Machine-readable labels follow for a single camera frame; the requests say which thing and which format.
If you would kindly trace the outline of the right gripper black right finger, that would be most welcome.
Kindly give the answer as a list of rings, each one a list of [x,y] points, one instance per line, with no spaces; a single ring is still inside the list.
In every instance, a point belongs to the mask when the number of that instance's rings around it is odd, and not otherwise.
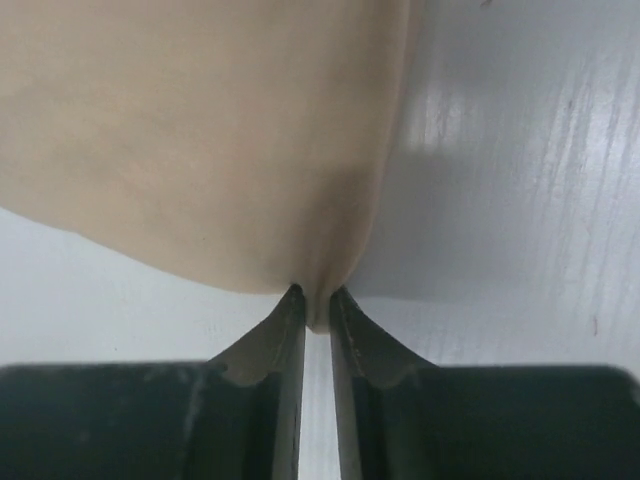
[[[610,366],[441,367],[330,300],[345,479],[635,479],[639,384]]]

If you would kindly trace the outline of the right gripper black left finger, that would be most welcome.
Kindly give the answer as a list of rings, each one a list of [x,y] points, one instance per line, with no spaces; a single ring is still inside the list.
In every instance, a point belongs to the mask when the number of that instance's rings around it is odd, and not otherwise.
[[[5,479],[294,479],[305,299],[208,361],[1,370]]]

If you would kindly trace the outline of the beige t shirt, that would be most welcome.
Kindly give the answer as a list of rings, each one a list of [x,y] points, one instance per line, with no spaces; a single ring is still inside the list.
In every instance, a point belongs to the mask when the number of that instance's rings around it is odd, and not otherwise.
[[[5,1],[1,205],[177,276],[297,284],[371,231],[419,1]]]

